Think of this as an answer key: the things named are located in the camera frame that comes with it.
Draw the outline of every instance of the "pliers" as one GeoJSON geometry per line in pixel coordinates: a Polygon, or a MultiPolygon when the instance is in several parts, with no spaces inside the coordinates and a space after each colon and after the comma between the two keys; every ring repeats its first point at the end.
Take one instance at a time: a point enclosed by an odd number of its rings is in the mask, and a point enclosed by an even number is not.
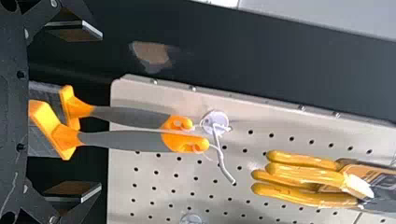
{"type": "Polygon", "coordinates": [[[63,160],[69,160],[79,146],[109,147],[150,152],[203,152],[206,138],[183,132],[193,128],[191,119],[130,107],[89,105],[79,100],[71,86],[60,90],[67,124],[62,124],[50,105],[29,101],[29,118],[46,135],[63,160]],[[95,117],[143,130],[83,133],[79,119],[95,117]]]}
{"type": "Polygon", "coordinates": [[[314,207],[358,208],[361,200],[373,198],[370,185],[343,171],[346,166],[305,155],[269,151],[265,170],[253,171],[255,194],[314,207]],[[332,188],[323,192],[323,188],[332,188]]]}

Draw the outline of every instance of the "dark background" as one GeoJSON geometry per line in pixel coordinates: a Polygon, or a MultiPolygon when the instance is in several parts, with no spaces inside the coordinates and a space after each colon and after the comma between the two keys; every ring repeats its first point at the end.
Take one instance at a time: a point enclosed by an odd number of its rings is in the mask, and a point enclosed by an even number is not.
{"type": "MultiPolygon", "coordinates": [[[[133,73],[396,121],[395,43],[187,0],[86,3],[104,40],[38,34],[28,49],[32,80],[71,84],[83,101],[108,105],[111,81],[133,73]],[[148,75],[129,51],[136,40],[191,56],[148,75]]],[[[108,128],[97,119],[81,123],[87,132],[108,128]]],[[[71,161],[32,158],[28,176],[39,190],[63,180],[102,182],[85,223],[106,223],[107,153],[82,147],[71,161]]]]}

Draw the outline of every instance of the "yellow handle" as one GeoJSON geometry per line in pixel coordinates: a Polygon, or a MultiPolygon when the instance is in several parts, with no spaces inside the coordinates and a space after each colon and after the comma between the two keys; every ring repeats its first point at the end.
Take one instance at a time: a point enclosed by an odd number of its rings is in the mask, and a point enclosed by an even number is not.
{"type": "Polygon", "coordinates": [[[308,193],[297,188],[255,183],[251,190],[258,195],[277,198],[306,206],[327,208],[354,208],[358,200],[346,193],[308,193]]]}
{"type": "Polygon", "coordinates": [[[301,183],[300,181],[282,178],[280,176],[270,175],[264,170],[255,170],[251,173],[251,176],[256,180],[266,181],[272,184],[280,184],[284,186],[291,186],[291,187],[307,189],[311,191],[316,191],[318,189],[317,184],[301,183]]]}
{"type": "Polygon", "coordinates": [[[64,161],[70,160],[76,147],[83,145],[78,140],[78,131],[63,125],[49,104],[30,100],[29,118],[46,135],[64,161]]]}
{"type": "Polygon", "coordinates": [[[339,189],[345,187],[344,175],[335,171],[322,170],[319,168],[299,167],[270,162],[265,170],[274,177],[280,177],[299,183],[323,184],[339,189]]]}
{"type": "Polygon", "coordinates": [[[310,157],[276,150],[269,151],[266,157],[269,161],[273,162],[295,166],[316,167],[331,171],[339,171],[343,167],[342,164],[336,161],[328,161],[317,157],[310,157]]]}

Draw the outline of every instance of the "wire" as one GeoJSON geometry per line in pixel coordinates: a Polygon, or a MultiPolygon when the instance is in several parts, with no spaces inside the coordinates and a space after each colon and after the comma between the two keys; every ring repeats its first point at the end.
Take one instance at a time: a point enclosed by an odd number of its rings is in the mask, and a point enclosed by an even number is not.
{"type": "Polygon", "coordinates": [[[220,166],[220,170],[221,172],[225,175],[225,177],[228,179],[228,181],[230,181],[231,184],[234,184],[236,182],[235,178],[233,178],[233,176],[230,174],[230,172],[228,172],[227,168],[225,167],[224,164],[224,154],[220,149],[220,142],[219,142],[219,136],[218,133],[216,132],[216,128],[217,126],[220,126],[216,123],[214,123],[212,125],[213,127],[213,137],[215,139],[215,146],[210,145],[211,147],[213,147],[217,152],[218,152],[218,159],[219,159],[219,166],[220,166]]]}

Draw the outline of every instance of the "white pegboard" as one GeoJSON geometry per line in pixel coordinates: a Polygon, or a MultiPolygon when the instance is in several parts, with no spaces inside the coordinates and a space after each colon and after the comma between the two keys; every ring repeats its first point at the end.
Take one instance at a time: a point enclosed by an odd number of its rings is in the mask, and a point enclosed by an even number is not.
{"type": "Polygon", "coordinates": [[[359,217],[357,222],[354,224],[375,224],[375,223],[384,223],[384,224],[396,223],[396,218],[363,213],[361,214],[361,217],[359,217]]]}
{"type": "MultiPolygon", "coordinates": [[[[271,149],[382,164],[390,164],[394,153],[396,129],[389,123],[174,82],[126,76],[113,83],[111,104],[195,122],[209,110],[224,111],[233,131],[221,143],[237,185],[231,186],[217,162],[202,155],[110,150],[109,224],[178,223],[186,213],[209,224],[352,224],[358,212],[318,210],[253,194],[251,171],[265,166],[264,154],[271,149]]],[[[216,160],[215,150],[206,155],[216,160]]]]}

